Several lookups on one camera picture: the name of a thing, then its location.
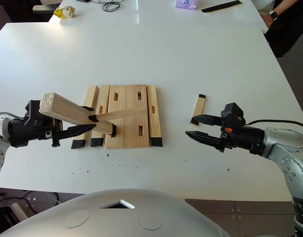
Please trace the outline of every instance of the wristwatch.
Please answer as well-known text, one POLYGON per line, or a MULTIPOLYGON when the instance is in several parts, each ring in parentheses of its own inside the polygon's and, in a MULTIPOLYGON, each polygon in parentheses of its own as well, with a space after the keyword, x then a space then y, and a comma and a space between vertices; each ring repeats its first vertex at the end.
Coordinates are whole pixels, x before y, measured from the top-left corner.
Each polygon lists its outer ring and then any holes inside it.
POLYGON ((278 19, 278 14, 275 11, 269 12, 269 15, 271 16, 272 20, 275 21, 278 19))

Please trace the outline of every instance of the person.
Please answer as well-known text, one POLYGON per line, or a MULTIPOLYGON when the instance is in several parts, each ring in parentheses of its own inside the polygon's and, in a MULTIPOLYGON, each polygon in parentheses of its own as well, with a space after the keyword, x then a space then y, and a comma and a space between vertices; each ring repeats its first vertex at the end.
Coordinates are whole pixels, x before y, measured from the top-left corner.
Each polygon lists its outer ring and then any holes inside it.
POLYGON ((274 55, 282 57, 303 34, 303 0, 252 0, 269 30, 274 55))

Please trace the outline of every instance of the small wooden piece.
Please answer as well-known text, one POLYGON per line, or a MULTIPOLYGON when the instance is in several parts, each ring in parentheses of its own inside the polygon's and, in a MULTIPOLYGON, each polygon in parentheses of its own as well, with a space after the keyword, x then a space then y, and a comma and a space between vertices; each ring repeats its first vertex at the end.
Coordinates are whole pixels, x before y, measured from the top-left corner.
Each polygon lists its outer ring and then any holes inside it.
MULTIPOLYGON (((83 100, 83 106, 95 109, 98 99, 99 88, 95 86, 89 86, 86 90, 86 95, 83 100)), ((91 131, 85 132, 79 136, 74 137, 72 143, 72 149, 83 148, 91 131)))
MULTIPOLYGON (((99 91, 96 114, 104 114, 108 112, 110 86, 102 85, 99 91)), ((92 131, 90 147, 103 146, 105 134, 92 131)))
MULTIPOLYGON (((39 112, 43 115, 66 121, 75 125, 95 124, 89 119, 93 112, 51 92, 43 94, 39 105, 39 112)), ((96 123, 94 131, 115 135, 116 127, 113 123, 102 121, 96 123)))
POLYGON ((145 113, 111 120, 116 136, 106 137, 106 149, 149 147, 147 90, 145 85, 111 86, 109 112, 145 108, 145 113))
MULTIPOLYGON (((206 97, 205 95, 199 94, 192 117, 202 114, 204 103, 205 103, 205 97, 206 97)), ((198 126, 199 122, 192 118, 190 124, 192 124, 193 126, 198 126)))
POLYGON ((147 86, 148 115, 150 119, 151 146, 162 147, 156 86, 147 86))

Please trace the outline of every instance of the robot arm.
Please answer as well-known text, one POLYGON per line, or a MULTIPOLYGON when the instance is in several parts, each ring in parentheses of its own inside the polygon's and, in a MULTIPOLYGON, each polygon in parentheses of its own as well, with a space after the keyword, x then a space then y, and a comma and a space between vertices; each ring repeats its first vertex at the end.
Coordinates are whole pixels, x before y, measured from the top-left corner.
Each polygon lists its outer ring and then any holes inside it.
POLYGON ((240 147, 279 166, 293 197, 296 230, 303 233, 303 134, 290 129, 262 130, 245 126, 243 111, 235 103, 227 104, 221 117, 199 115, 193 119, 221 126, 222 133, 217 138, 199 131, 187 131, 192 139, 213 146, 220 152, 224 152, 225 148, 240 147))
POLYGON ((62 121, 38 112, 39 100, 31 100, 26 105, 23 118, 0 118, 0 170, 7 149, 27 146, 31 140, 52 139, 53 147, 60 146, 59 140, 78 136, 95 127, 95 124, 78 125, 63 130, 62 121))

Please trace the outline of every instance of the black strip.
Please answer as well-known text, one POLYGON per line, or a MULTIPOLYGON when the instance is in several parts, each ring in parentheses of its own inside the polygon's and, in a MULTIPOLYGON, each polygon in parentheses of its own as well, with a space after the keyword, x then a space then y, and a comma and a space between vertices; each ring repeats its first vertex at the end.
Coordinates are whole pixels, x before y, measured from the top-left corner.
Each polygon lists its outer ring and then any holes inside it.
POLYGON ((112 124, 112 133, 110 135, 116 136, 116 126, 114 124, 112 124))
POLYGON ((199 125, 199 121, 196 121, 194 118, 191 119, 190 123, 194 124, 195 126, 199 125))
POLYGON ((71 149, 83 148, 85 143, 85 140, 73 140, 71 149))
POLYGON ((97 120, 97 116, 96 116, 96 115, 90 115, 88 118, 89 118, 91 121, 93 121, 93 122, 99 122, 99 120, 97 120))
POLYGON ((151 137, 152 147, 162 147, 162 137, 151 137))
POLYGON ((238 4, 241 4, 241 3, 242 2, 239 1, 239 0, 226 2, 226 3, 220 4, 220 5, 216 5, 216 6, 213 6, 213 7, 202 9, 202 12, 212 12, 212 11, 216 11, 216 10, 221 10, 221 9, 228 8, 228 7, 231 7, 231 6, 235 6, 235 5, 238 5, 238 4))
POLYGON ((103 146, 103 137, 91 138, 90 147, 101 147, 101 146, 103 146))
POLYGON ((94 109, 92 107, 88 107, 88 106, 82 106, 82 107, 88 111, 94 111, 94 109))

